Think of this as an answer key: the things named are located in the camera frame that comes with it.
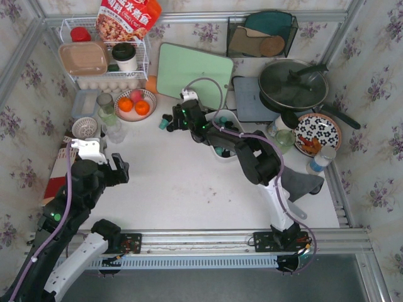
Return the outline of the teal capsule top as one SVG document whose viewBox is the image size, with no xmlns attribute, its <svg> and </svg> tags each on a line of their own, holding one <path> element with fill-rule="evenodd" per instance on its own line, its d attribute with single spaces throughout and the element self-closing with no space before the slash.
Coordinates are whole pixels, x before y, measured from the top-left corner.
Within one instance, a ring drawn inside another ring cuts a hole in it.
<svg viewBox="0 0 403 302">
<path fill-rule="evenodd" d="M 168 124 L 169 124 L 168 120 L 162 119 L 159 124 L 159 128 L 161 130 L 164 130 L 168 126 Z"/>
</svg>

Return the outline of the white plastic storage basket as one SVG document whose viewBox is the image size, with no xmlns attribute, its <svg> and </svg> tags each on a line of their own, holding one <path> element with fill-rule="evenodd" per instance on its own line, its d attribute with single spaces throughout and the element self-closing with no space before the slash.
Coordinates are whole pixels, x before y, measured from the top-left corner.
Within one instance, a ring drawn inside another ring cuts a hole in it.
<svg viewBox="0 0 403 302">
<path fill-rule="evenodd" d="M 237 116 L 230 110 L 222 109 L 218 113 L 216 111 L 207 113 L 205 118 L 210 126 L 208 129 L 207 143 L 215 159 L 223 164 L 238 161 L 235 145 L 240 142 L 239 136 L 220 132 L 211 123 L 213 120 L 219 128 L 224 128 L 225 130 L 235 133 L 243 133 L 244 129 L 237 119 Z"/>
</svg>

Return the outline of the grey microfibre cloth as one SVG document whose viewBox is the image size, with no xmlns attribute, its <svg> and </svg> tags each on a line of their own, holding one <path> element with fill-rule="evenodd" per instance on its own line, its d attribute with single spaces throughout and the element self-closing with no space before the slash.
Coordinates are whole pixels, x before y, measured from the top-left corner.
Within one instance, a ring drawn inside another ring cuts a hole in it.
<svg viewBox="0 0 403 302">
<path fill-rule="evenodd" d="M 281 185 L 289 193 L 289 200 L 295 202 L 306 194 L 318 194 L 324 184 L 324 178 L 321 176 L 303 174 L 284 167 L 281 175 Z"/>
</svg>

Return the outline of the striped orange cloth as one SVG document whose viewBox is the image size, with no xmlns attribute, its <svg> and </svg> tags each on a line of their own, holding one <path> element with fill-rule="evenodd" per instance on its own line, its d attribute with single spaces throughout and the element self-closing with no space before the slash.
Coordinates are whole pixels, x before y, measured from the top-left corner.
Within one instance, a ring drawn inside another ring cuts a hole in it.
<svg viewBox="0 0 403 302">
<path fill-rule="evenodd" d="M 59 191 L 59 189 L 65 185 L 65 175 L 67 174 L 67 154 L 66 146 L 75 136 L 72 132 L 67 131 L 64 134 L 62 143 L 59 147 L 59 151 L 50 174 L 50 178 L 45 189 L 45 193 L 42 199 L 42 206 L 45 206 L 51 200 L 53 200 Z"/>
</svg>

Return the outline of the green cutting board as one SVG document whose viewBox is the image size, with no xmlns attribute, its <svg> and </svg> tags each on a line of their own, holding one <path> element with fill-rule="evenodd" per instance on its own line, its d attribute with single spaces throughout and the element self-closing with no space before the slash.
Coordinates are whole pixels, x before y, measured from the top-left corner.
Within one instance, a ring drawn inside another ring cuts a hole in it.
<svg viewBox="0 0 403 302">
<path fill-rule="evenodd" d="M 217 109 L 220 105 L 220 93 L 226 97 L 234 68 L 234 62 L 228 57 L 215 55 L 172 43 L 162 43 L 159 51 L 157 70 L 157 91 L 159 94 L 179 98 L 181 91 L 193 80 L 209 78 L 214 83 L 203 80 L 190 86 L 202 105 Z"/>
</svg>

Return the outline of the white patterned strainer bowl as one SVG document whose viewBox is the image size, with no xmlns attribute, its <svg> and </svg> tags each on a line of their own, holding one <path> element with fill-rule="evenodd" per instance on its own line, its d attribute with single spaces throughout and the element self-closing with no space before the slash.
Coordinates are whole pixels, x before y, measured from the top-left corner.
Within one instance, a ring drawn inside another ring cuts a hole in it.
<svg viewBox="0 0 403 302">
<path fill-rule="evenodd" d="M 96 133 L 98 124 L 94 118 L 83 117 L 76 120 L 72 126 L 72 134 L 81 140 L 91 138 Z"/>
</svg>

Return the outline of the egg tray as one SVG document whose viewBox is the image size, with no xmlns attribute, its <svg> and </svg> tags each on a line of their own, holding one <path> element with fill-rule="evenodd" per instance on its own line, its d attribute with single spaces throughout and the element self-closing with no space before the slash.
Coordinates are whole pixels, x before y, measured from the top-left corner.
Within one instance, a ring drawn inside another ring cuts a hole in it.
<svg viewBox="0 0 403 302">
<path fill-rule="evenodd" d="M 99 90 L 101 92 L 110 93 L 110 92 L 125 92 L 127 90 L 132 90 L 139 88 L 142 81 L 137 79 L 131 80 L 85 80 L 79 79 L 77 80 L 77 84 L 80 89 L 87 90 Z"/>
</svg>

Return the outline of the white cup black lid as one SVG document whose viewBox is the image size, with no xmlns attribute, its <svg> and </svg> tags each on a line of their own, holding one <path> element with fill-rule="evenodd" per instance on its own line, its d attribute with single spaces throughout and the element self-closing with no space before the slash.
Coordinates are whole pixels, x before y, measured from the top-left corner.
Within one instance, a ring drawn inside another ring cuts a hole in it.
<svg viewBox="0 0 403 302">
<path fill-rule="evenodd" d="M 136 48 L 132 44 L 127 42 L 117 43 L 112 48 L 111 54 L 120 71 L 130 72 L 137 70 Z"/>
</svg>

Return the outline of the black mesh organizer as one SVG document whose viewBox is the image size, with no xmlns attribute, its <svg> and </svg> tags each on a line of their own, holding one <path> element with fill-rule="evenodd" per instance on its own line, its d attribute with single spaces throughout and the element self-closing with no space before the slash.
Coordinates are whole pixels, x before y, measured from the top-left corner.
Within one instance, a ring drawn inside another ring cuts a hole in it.
<svg viewBox="0 0 403 302">
<path fill-rule="evenodd" d="M 283 51 L 274 57 L 288 57 L 298 30 L 296 16 L 283 11 L 269 10 L 250 14 L 241 23 L 228 22 L 226 56 L 232 58 L 262 56 L 259 45 L 269 36 L 281 36 L 285 41 Z"/>
</svg>

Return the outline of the cartoon paper cup black lid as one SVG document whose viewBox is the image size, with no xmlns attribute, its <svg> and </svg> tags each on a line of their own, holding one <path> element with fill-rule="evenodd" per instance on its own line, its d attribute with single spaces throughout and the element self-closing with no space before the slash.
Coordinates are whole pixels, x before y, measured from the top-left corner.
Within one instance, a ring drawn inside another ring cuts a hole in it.
<svg viewBox="0 0 403 302">
<path fill-rule="evenodd" d="M 292 111 L 284 111 L 277 119 L 267 127 L 268 135 L 275 137 L 276 133 L 280 130 L 292 131 L 296 129 L 299 124 L 297 115 Z"/>
</svg>

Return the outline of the black frying pan with lid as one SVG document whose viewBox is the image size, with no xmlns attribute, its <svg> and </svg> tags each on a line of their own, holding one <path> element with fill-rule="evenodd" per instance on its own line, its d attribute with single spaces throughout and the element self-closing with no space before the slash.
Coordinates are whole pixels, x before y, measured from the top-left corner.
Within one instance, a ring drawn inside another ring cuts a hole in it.
<svg viewBox="0 0 403 302">
<path fill-rule="evenodd" d="M 311 65 L 296 59 L 272 61 L 262 69 L 258 76 L 259 98 L 271 111 L 315 113 L 325 112 L 337 117 L 355 130 L 361 125 L 325 103 L 329 84 L 324 75 L 326 64 Z"/>
</svg>

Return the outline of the round cork coaster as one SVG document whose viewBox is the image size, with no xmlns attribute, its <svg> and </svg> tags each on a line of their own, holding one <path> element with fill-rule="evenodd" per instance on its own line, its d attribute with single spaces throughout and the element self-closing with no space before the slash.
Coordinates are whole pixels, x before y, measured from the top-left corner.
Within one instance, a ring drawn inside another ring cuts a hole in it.
<svg viewBox="0 0 403 302">
<path fill-rule="evenodd" d="M 281 36 L 269 36 L 262 40 L 259 45 L 259 52 L 265 57 L 279 55 L 285 47 L 285 41 Z"/>
</svg>

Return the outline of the red snack bag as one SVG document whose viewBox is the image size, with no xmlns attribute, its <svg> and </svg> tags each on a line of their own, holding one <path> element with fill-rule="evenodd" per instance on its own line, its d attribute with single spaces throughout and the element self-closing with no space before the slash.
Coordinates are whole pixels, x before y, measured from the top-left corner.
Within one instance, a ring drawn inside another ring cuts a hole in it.
<svg viewBox="0 0 403 302">
<path fill-rule="evenodd" d="M 157 1 L 104 0 L 99 7 L 95 28 L 106 42 L 143 40 L 161 13 Z"/>
</svg>

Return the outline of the beige plastic container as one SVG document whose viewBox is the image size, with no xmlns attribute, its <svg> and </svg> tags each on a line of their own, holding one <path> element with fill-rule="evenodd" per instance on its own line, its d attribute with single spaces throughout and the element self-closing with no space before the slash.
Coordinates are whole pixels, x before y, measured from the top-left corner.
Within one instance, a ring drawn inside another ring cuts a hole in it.
<svg viewBox="0 0 403 302">
<path fill-rule="evenodd" d="M 102 41 L 65 43 L 59 47 L 59 57 L 70 76 L 102 76 L 110 63 Z"/>
</svg>

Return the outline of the red lid jar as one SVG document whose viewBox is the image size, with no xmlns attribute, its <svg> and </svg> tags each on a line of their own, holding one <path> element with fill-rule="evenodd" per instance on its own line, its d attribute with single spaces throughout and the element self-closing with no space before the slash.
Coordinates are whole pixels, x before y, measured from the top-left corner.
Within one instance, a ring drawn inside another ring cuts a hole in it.
<svg viewBox="0 0 403 302">
<path fill-rule="evenodd" d="M 78 26 L 70 32 L 72 42 L 90 42 L 91 35 L 85 27 Z"/>
</svg>

